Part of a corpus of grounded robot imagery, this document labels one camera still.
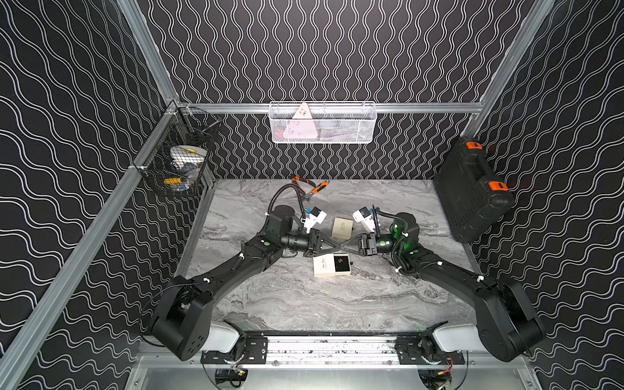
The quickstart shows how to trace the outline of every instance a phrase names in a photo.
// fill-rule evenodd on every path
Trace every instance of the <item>gray marble table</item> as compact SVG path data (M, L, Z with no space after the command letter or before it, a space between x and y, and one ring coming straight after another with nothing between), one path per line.
M219 180L187 275L206 272L238 253L241 240L260 229L271 197L286 183ZM294 191L284 192L279 204L299 214ZM470 269L462 245L450 238L430 180L333 180L304 206L328 214L320 229L331 235L334 217L351 218L355 210L372 204L386 212L413 213L423 246ZM380 223L385 230L390 221L380 218ZM362 232L354 223L353 235ZM352 255L351 261L350 276L317 279L310 258L280 259L224 297L213 320L243 329L297 331L416 331L444 320L474 321L468 304L432 283L395 273L381 256Z

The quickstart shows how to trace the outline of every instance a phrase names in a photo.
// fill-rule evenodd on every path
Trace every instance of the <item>wavy patterned wallpaper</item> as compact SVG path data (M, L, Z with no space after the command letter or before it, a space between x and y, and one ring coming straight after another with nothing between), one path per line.
M115 1L0 10L1 356L164 107Z
M547 327L545 390L624 388L624 2L560 0L480 139L514 211L473 244Z
M139 185L19 389L124 388L140 344L141 307L147 321L148 302L175 273L198 203L159 198Z
M275 144L266 115L227 115L210 146L218 178L430 179L469 114L384 114L370 144ZM192 125L207 124L202 114Z
M475 102L532 0L139 0L185 102Z

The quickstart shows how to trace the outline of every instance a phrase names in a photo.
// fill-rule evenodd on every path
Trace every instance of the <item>red wire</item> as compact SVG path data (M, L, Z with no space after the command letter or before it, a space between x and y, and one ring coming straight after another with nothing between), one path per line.
M445 373L449 373L449 372L451 372L451 370L453 370L453 357L451 356L451 354L450 354L450 353L449 353L449 358L451 359L451 365L449 366L449 369L448 369L448 370L445 370L445 371L440 371L440 372L438 373L438 375L442 375L442 374L445 374Z

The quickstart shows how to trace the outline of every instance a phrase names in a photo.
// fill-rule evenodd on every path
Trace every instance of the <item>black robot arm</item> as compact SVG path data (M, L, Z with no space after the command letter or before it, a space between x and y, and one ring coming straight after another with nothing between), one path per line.
M289 248L301 250L305 256L339 250L363 256L390 253L397 272L435 283L469 303L475 309L482 344L502 361L514 359L544 338L544 327L518 282L484 278L424 248L411 214L379 215L394 218L389 233L364 233L339 245L319 230L303 233L291 207L275 207L241 252L191 279L175 277L163 290L148 333L181 360L190 359L208 337L214 305L240 283L265 271ZM294 234L293 222L300 226Z
M155 336L181 360L190 359L202 347L210 330L213 307L231 290L269 268L282 257L284 248L304 251L306 256L331 253L339 245L317 229L310 234L290 234L295 211L277 206L258 234L242 245L241 252L216 268L186 279L176 276L163 290L148 324ZM329 248L322 249L323 244Z

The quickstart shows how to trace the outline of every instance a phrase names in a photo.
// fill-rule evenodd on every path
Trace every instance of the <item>pliers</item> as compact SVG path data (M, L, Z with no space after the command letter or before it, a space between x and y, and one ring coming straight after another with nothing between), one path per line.
M325 181L323 181L323 183L320 183L319 185L316 185L312 180L308 180L306 178L299 177L299 176L293 177L291 179L291 181L297 187L297 189L301 193L303 199L307 200L307 201L310 200L312 195L318 193L320 190L324 189L325 187L327 187L329 185L329 180L325 180ZM314 189L312 189L312 191L306 193L304 190L301 189L301 187L299 187L299 183L297 183L297 182L304 182L305 184L308 184L308 185L311 185L312 187L314 187Z

